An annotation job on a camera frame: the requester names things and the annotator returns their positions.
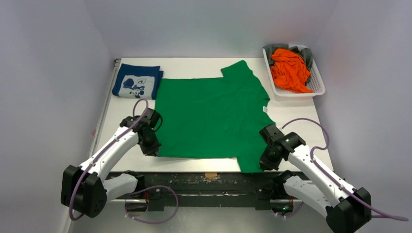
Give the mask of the green t shirt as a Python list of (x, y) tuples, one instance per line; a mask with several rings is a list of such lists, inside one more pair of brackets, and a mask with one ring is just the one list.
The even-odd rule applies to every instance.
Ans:
[(164, 79), (155, 100), (163, 118), (158, 155), (170, 158), (235, 158), (244, 173), (261, 172), (266, 143), (259, 131), (272, 124), (269, 96), (244, 60), (217, 78)]

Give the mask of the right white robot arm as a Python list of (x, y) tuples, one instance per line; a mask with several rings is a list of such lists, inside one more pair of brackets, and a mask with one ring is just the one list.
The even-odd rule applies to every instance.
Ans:
[(259, 164), (263, 170), (277, 170), (282, 160), (299, 168), (307, 180), (286, 170), (274, 178), (272, 194), (292, 196), (322, 215), (335, 233), (354, 233), (372, 219), (371, 195), (356, 189), (336, 175), (296, 133), (284, 134), (274, 124), (259, 131), (266, 148)]

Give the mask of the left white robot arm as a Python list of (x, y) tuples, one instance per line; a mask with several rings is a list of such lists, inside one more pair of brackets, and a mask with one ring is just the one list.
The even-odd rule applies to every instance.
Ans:
[(161, 114), (150, 108), (140, 116), (128, 116), (94, 155), (79, 166), (69, 165), (63, 172), (60, 197), (69, 215), (77, 211), (81, 216), (96, 217), (111, 200), (126, 194), (134, 199), (142, 197), (145, 185), (136, 172), (126, 171), (112, 179), (107, 176), (136, 145), (145, 156), (158, 156), (161, 144), (155, 133), (162, 123)]

